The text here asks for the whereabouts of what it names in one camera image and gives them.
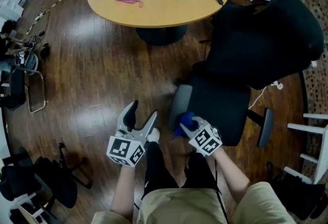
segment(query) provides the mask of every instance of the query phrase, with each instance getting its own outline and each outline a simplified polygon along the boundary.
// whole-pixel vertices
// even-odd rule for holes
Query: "chair backrest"
[[[12,69],[9,78],[10,95],[25,96],[25,74],[24,71]]]
[[[207,72],[261,89],[307,68],[323,31],[301,0],[271,0],[260,12],[225,5],[216,15]]]
[[[33,167],[4,166],[0,182],[0,192],[5,199],[13,201],[26,193],[40,190],[41,185],[34,177]]]

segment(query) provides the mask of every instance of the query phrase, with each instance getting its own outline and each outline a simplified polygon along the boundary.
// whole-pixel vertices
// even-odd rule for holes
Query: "blue cloth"
[[[188,138],[182,127],[180,126],[180,123],[183,124],[185,127],[187,127],[190,131],[195,131],[198,127],[198,123],[191,120],[191,118],[195,116],[193,112],[187,112],[186,114],[182,115],[179,121],[179,125],[174,131],[174,137],[177,136],[183,136],[185,138]]]

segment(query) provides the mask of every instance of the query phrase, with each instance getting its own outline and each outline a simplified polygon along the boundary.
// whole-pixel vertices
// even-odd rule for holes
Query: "white chair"
[[[303,114],[303,117],[314,118],[314,119],[328,119],[328,115],[323,115],[323,114]],[[305,183],[317,184],[328,169],[328,126],[326,126],[325,128],[320,128],[320,127],[311,127],[311,126],[304,126],[304,125],[289,123],[287,125],[287,127],[322,135],[322,144],[321,144],[319,159],[316,159],[314,157],[311,157],[311,156],[308,156],[305,154],[301,154],[302,158],[317,164],[317,168],[314,173],[313,179],[306,177],[303,174],[301,174],[289,167],[284,167],[284,170],[287,173],[289,173],[293,176],[300,177]]]
[[[31,214],[29,213],[26,209],[24,209],[21,205],[24,204],[24,203],[28,203],[30,204],[33,208],[34,208],[34,205],[31,201],[31,198],[34,197],[36,194],[33,193],[32,195],[22,199],[21,201],[17,202],[17,205],[18,205],[18,209],[19,211],[22,213],[22,215],[24,216],[24,218],[26,219],[26,221],[29,223],[29,224],[47,224],[47,222],[45,221],[45,219],[41,216],[41,213],[44,212],[44,210],[41,208],[39,210],[37,210],[34,214]],[[41,219],[41,223],[39,223],[36,218],[39,217]]]

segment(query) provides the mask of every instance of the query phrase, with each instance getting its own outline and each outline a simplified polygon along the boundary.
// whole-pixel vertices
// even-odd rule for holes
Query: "chair leg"
[[[306,184],[313,184],[312,179],[310,179],[310,178],[307,177],[307,176],[304,176],[303,174],[301,174],[301,173],[295,171],[294,169],[291,169],[291,168],[289,168],[289,167],[284,167],[283,170],[286,171],[288,174],[291,174],[291,175],[293,175],[293,176],[295,176],[295,177],[299,177],[299,178],[301,178],[302,181],[305,182]]]
[[[71,179],[75,180],[77,183],[79,183],[80,185],[82,185],[83,187],[86,187],[87,189],[91,189],[92,187],[92,183],[88,182],[88,184],[84,184],[81,180],[79,180],[76,176],[74,176],[73,174],[71,174]]]
[[[82,161],[79,164],[77,164],[69,169],[70,172],[73,172],[75,169],[78,169],[81,165],[85,164],[86,162],[88,162],[88,159],[86,157],[83,157]]]
[[[301,158],[304,158],[304,159],[306,159],[306,160],[308,160],[308,161],[310,161],[310,162],[313,162],[313,163],[315,163],[315,164],[318,164],[318,163],[319,163],[319,161],[318,161],[316,158],[311,157],[311,156],[309,156],[309,155],[305,155],[305,154],[303,154],[303,153],[300,155],[300,157],[301,157]]]
[[[39,206],[40,206],[40,208],[43,209],[43,211],[44,211],[49,217],[53,217],[54,219],[57,219],[57,218],[56,218],[56,217],[50,212],[50,210],[51,210],[53,204],[55,203],[55,200],[56,200],[55,197],[52,196],[52,197],[50,198],[49,202],[47,203],[46,207],[43,207],[42,205],[39,205]]]
[[[212,39],[206,39],[206,40],[200,40],[199,43],[200,44],[206,44],[206,43],[209,43],[211,41],[212,41]]]
[[[304,126],[304,125],[298,125],[298,124],[293,124],[293,123],[288,123],[287,127],[292,128],[292,129],[301,130],[301,131],[318,133],[318,134],[324,133],[324,128],[319,128],[319,127]]]
[[[308,113],[305,113],[305,114],[303,114],[303,117],[316,118],[316,119],[328,119],[328,115],[326,115],[326,114],[308,114]]]
[[[267,182],[271,182],[272,180],[272,175],[273,175],[273,164],[272,162],[267,162],[266,164],[266,180]]]
[[[59,157],[59,165],[63,167],[63,169],[69,170],[66,164],[66,160],[63,154],[62,149],[65,147],[64,143],[59,143],[59,152],[60,152],[60,157]]]

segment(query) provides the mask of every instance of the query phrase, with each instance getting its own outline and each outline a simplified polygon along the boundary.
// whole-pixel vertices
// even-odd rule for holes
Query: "human arm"
[[[122,166],[110,211],[133,220],[135,168]]]
[[[20,52],[27,52],[27,51],[28,51],[27,47],[23,47],[23,48],[21,48],[21,49],[13,49],[13,50],[8,49],[8,51],[7,51],[6,54],[9,54],[9,55],[16,55],[16,54],[18,54],[18,53],[20,53]]]
[[[24,39],[19,40],[19,39],[15,38],[15,37],[11,37],[11,36],[8,37],[7,40],[10,41],[10,42],[13,42],[13,43],[24,43],[25,42]]]
[[[232,162],[223,148],[218,148],[213,153],[213,156],[222,170],[232,197],[238,204],[246,194],[247,188],[250,185],[250,180],[237,165]]]

